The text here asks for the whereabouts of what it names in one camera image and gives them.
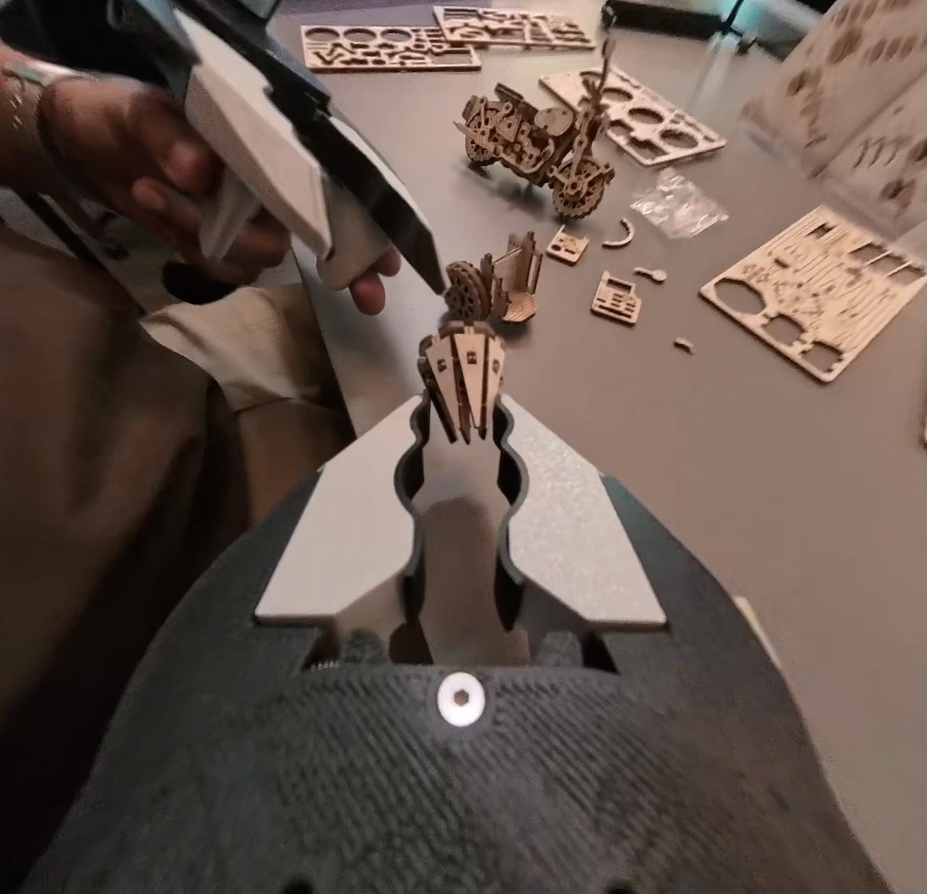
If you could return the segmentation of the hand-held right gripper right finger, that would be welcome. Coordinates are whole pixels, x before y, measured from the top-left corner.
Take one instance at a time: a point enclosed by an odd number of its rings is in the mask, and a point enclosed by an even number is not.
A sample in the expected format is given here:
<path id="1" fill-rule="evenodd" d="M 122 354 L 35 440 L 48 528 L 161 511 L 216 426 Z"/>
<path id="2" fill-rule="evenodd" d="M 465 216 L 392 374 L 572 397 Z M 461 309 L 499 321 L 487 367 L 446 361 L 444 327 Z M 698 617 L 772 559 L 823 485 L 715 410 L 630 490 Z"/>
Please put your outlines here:
<path id="1" fill-rule="evenodd" d="M 541 663 L 550 641 L 566 640 L 583 661 L 608 637 L 666 635 L 666 610 L 604 474 L 505 392 L 492 440 L 505 500 L 494 600 L 528 664 Z"/>

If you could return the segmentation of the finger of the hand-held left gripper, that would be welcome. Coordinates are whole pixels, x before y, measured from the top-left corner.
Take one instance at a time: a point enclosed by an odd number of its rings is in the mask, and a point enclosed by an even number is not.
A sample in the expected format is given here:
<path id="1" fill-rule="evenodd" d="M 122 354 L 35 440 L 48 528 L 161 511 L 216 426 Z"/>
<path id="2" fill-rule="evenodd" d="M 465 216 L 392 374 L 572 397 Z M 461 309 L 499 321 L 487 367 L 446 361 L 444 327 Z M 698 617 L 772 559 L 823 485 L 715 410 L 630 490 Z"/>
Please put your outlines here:
<path id="1" fill-rule="evenodd" d="M 247 63 L 202 60 L 191 71 L 187 119 L 224 165 L 200 229 L 205 258 L 222 259 L 261 209 L 323 258 L 332 249 L 322 168 L 265 88 Z"/>
<path id="2" fill-rule="evenodd" d="M 394 248 L 443 295 L 447 278 L 430 223 L 398 174 L 334 107 L 315 112 L 311 152 L 327 175 L 331 249 L 317 261 L 322 283 L 345 289 Z"/>

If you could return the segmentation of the wooden sidecar model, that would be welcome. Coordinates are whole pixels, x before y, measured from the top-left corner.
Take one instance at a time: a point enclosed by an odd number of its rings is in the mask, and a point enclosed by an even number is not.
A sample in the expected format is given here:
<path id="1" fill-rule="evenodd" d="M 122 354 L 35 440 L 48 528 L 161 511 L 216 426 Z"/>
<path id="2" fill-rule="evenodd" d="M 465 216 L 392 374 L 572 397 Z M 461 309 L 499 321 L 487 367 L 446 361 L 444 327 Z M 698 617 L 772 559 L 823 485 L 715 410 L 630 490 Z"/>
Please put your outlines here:
<path id="1" fill-rule="evenodd" d="M 542 255 L 535 234 L 511 234 L 500 256 L 485 254 L 478 264 L 453 261 L 446 266 L 444 293 L 449 318 L 465 323 L 495 321 L 523 324 L 537 313 L 536 292 Z"/>

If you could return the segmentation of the fan-shaped wooden puzzle part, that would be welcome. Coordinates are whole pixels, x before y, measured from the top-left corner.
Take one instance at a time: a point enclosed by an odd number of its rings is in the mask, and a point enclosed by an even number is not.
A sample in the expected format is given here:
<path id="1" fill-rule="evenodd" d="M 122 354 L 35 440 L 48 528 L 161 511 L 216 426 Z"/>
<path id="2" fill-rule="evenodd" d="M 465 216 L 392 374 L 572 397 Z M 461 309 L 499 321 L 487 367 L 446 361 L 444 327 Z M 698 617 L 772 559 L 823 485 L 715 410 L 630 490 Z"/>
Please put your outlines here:
<path id="1" fill-rule="evenodd" d="M 419 373 L 449 441 L 487 436 L 504 359 L 504 341 L 483 321 L 450 321 L 419 342 Z"/>

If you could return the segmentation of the person's left hand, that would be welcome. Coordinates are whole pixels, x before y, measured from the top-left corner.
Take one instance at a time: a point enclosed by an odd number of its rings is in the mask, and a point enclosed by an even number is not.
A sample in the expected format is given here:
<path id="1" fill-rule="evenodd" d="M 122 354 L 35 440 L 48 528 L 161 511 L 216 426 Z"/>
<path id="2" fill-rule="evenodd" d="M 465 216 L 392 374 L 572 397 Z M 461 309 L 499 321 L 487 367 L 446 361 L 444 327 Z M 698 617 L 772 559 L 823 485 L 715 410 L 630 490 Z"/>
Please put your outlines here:
<path id="1" fill-rule="evenodd" d="M 160 89 L 70 77 L 45 92 L 42 118 L 78 184 L 206 277 L 248 285 L 284 262 L 291 236 L 266 212 L 242 228 L 221 262 L 202 255 L 204 211 L 224 165 Z"/>

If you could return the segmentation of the wooden puzzle sheet, small cutouts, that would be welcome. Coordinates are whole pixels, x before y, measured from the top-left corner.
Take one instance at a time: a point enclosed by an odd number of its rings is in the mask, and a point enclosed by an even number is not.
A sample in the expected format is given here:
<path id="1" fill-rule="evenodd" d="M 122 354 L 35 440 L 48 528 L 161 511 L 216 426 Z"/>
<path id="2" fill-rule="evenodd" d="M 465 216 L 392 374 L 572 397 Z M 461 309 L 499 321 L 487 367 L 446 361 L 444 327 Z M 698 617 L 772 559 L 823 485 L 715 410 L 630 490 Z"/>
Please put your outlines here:
<path id="1" fill-rule="evenodd" d="M 482 62 L 436 26 L 308 24 L 300 28 L 307 68 L 317 73 L 477 72 Z"/>

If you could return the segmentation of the wooden motorcycle model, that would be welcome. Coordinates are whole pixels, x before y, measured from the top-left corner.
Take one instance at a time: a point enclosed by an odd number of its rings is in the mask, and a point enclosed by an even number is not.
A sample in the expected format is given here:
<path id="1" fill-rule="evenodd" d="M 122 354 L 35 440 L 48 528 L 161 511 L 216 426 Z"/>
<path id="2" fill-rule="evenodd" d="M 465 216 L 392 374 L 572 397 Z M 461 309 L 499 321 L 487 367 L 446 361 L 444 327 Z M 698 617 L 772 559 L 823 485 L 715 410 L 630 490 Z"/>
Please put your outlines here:
<path id="1" fill-rule="evenodd" d="M 494 100 L 470 97 L 462 120 L 454 123 L 470 163 L 485 168 L 499 162 L 528 184 L 549 186 L 562 220 L 592 214 L 616 174 L 593 154 L 607 126 L 603 94 L 615 48 L 613 38 L 603 43 L 602 70 L 596 84 L 585 85 L 588 100 L 580 112 L 563 106 L 539 110 L 504 84 L 495 86 Z"/>

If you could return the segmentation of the wooden puzzle sheet, long cutouts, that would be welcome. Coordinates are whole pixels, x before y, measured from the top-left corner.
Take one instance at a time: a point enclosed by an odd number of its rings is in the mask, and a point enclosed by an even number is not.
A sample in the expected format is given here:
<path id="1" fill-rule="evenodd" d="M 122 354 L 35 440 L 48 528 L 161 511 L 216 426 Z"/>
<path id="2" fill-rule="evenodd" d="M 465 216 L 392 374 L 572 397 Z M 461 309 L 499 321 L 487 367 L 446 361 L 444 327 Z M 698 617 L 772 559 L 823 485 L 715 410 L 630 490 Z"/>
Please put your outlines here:
<path id="1" fill-rule="evenodd" d="M 524 9 L 434 6 L 433 16 L 448 43 L 478 48 L 591 51 L 595 42 L 572 18 Z"/>

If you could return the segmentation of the person's brown clothing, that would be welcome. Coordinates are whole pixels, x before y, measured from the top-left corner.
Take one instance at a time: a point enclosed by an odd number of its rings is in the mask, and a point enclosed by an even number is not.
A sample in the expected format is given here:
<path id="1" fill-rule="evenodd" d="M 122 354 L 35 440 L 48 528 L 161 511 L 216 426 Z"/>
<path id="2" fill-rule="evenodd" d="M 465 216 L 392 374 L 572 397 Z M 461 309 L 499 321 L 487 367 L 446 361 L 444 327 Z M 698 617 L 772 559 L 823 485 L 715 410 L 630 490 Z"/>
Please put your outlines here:
<path id="1" fill-rule="evenodd" d="M 347 445 L 307 290 L 142 314 L 2 224 L 1 885 L 16 892 L 196 580 Z"/>

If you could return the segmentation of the small wooden panel, slots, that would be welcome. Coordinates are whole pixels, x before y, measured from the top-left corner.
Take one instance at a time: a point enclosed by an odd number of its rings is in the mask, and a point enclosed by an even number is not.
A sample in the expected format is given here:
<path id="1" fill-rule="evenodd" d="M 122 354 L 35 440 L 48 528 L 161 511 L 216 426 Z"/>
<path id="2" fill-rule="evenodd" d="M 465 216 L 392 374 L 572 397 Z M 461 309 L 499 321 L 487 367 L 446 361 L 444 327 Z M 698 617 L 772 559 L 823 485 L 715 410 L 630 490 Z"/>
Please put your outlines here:
<path id="1" fill-rule="evenodd" d="M 590 305 L 593 315 L 621 325 L 635 326 L 642 308 L 643 299 L 633 282 L 603 271 Z"/>

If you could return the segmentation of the wooden puzzle sheet, round holes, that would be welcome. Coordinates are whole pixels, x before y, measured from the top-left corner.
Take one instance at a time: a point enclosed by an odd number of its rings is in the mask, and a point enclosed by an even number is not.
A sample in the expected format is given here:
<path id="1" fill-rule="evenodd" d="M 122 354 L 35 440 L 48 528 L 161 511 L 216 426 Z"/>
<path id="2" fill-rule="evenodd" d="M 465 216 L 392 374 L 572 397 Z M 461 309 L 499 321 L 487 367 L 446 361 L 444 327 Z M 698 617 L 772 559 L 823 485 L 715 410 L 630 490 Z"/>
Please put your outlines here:
<path id="1" fill-rule="evenodd" d="M 658 169 L 707 157 L 727 139 L 637 79 L 611 68 L 561 71 L 539 77 L 539 85 L 574 112 L 600 95 L 604 135 L 645 168 Z"/>

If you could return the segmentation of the clear plastic bag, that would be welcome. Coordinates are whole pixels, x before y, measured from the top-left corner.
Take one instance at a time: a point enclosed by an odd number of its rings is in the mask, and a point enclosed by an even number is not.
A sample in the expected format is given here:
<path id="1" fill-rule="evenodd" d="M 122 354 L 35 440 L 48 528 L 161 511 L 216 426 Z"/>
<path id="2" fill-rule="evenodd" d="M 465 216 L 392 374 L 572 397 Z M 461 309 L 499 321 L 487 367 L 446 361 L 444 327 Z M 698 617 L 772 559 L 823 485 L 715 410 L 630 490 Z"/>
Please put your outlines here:
<path id="1" fill-rule="evenodd" d="M 728 212 L 673 168 L 661 170 L 655 183 L 636 194 L 632 212 L 668 239 L 693 239 L 728 220 Z"/>

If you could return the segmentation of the black power adapter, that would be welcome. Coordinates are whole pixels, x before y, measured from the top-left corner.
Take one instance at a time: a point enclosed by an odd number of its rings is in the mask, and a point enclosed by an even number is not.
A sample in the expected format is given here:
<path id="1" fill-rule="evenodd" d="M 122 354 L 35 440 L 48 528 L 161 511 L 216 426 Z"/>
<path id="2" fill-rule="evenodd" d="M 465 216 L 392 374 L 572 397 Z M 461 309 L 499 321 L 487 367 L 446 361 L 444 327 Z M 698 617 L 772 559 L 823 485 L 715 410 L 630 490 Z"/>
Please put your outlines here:
<path id="1" fill-rule="evenodd" d="M 707 41 L 722 31 L 716 13 L 663 0 L 604 0 L 599 25 Z"/>

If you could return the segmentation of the wooden puzzle sheet, slotted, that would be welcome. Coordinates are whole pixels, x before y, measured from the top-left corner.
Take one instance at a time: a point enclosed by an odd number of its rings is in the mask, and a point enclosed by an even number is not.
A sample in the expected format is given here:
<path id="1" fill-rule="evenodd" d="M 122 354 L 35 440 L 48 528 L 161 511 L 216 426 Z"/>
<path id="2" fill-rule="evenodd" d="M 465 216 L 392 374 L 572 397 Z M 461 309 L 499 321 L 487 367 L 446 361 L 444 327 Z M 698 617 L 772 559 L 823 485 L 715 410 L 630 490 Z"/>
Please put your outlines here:
<path id="1" fill-rule="evenodd" d="M 925 262 L 820 205 L 699 295 L 820 383 L 845 371 L 925 286 Z"/>

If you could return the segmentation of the standing instruction booklet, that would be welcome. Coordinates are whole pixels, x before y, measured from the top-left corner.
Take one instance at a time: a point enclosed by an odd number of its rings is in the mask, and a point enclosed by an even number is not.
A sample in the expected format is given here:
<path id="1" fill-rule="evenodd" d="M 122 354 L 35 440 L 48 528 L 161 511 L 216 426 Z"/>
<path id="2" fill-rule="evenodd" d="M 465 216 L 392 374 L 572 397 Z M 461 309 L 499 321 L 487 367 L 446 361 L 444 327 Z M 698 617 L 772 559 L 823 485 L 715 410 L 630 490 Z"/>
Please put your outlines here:
<path id="1" fill-rule="evenodd" d="M 742 116 L 892 234 L 924 229 L 926 0 L 837 0 Z"/>

